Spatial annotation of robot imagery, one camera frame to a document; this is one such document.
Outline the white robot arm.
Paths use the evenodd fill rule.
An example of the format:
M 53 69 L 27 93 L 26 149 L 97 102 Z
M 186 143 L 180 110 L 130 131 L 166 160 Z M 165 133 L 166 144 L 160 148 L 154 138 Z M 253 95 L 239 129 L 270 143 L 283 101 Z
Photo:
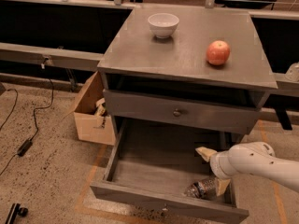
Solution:
M 279 159 L 274 149 L 265 142 L 243 143 L 218 152 L 198 147 L 196 152 L 209 163 L 215 175 L 212 184 L 217 196 L 227 189 L 233 176 L 257 175 L 299 191 L 299 162 Z

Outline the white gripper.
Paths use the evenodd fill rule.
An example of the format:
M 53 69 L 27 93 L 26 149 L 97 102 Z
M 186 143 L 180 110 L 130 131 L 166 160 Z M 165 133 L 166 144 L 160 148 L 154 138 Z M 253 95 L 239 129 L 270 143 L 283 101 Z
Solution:
M 227 151 L 217 152 L 207 147 L 197 147 L 195 151 L 203 158 L 204 161 L 210 162 L 210 167 L 216 179 L 216 195 L 221 196 L 228 188 L 237 170 L 229 162 Z

